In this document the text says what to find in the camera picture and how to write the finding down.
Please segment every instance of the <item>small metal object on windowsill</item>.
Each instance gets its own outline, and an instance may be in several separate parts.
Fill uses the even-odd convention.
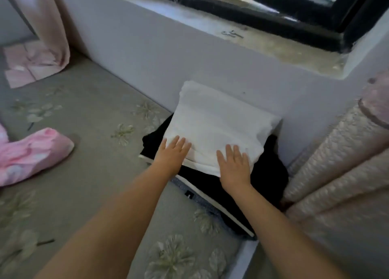
[[[231,30],[229,32],[227,31],[222,31],[221,34],[225,35],[225,36],[231,36],[231,37],[240,37],[240,38],[243,38],[243,36],[237,34],[234,30]]]

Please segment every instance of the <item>person's left hand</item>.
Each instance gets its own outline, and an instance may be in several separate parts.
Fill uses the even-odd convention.
[[[170,178],[178,173],[192,146],[192,143],[185,143],[185,138],[179,139],[180,136],[176,136],[167,147],[167,139],[163,139],[152,164],[162,172],[168,173]]]

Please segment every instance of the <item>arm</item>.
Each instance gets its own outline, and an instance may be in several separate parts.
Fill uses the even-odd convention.
[[[278,209],[262,197],[250,183],[249,159],[238,146],[226,146],[227,160],[221,151],[217,159],[221,184],[254,228],[271,262],[286,279],[347,278],[314,243]]]
[[[126,278],[158,199],[191,147],[178,139],[168,147],[164,139],[153,164],[76,232],[35,279]]]

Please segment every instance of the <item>forearm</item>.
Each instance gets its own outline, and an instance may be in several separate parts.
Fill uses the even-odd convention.
[[[283,278],[345,278],[302,231],[254,188],[243,186],[232,197]]]
[[[104,206],[35,279],[126,278],[170,176],[151,166]]]

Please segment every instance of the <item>white garment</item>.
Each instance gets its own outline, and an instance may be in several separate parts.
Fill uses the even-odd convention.
[[[220,91],[186,81],[164,137],[176,136],[192,142],[183,165],[220,177],[216,151],[226,154],[226,144],[246,152],[250,168],[263,153],[263,145],[280,118]]]

